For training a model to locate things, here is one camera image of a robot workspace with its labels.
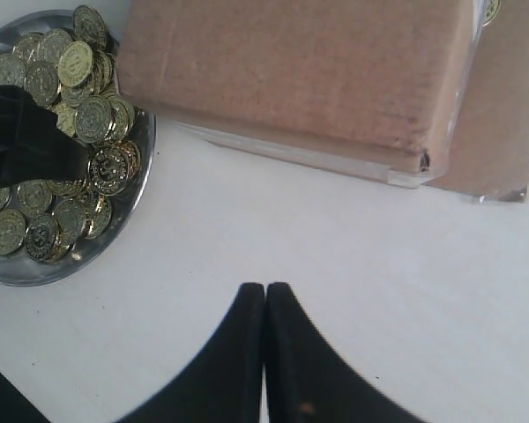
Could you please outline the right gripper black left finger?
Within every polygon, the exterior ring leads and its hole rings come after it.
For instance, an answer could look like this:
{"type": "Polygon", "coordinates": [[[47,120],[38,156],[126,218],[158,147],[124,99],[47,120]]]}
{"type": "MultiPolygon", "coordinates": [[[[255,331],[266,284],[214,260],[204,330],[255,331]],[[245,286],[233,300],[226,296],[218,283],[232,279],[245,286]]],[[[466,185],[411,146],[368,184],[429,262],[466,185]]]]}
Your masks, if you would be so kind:
{"type": "Polygon", "coordinates": [[[123,422],[258,422],[264,287],[240,285],[219,327],[196,357],[123,422]]]}

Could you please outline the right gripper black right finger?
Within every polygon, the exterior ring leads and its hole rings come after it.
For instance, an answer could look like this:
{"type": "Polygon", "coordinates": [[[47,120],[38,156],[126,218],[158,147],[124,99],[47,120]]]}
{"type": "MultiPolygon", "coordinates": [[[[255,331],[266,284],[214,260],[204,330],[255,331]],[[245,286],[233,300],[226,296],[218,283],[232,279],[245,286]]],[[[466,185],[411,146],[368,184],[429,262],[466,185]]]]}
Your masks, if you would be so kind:
{"type": "Polygon", "coordinates": [[[415,422],[336,353],[290,285],[267,287],[264,370],[271,422],[415,422]]]}

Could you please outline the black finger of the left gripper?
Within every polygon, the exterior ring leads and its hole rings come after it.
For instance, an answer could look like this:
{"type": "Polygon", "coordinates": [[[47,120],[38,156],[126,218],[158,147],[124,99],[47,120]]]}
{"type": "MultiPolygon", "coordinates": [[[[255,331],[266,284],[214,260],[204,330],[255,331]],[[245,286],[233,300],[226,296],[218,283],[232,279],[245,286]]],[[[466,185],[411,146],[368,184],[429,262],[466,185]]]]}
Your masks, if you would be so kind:
{"type": "Polygon", "coordinates": [[[57,115],[24,89],[0,85],[0,189],[31,180],[76,181],[89,152],[56,126],[57,115]]]}

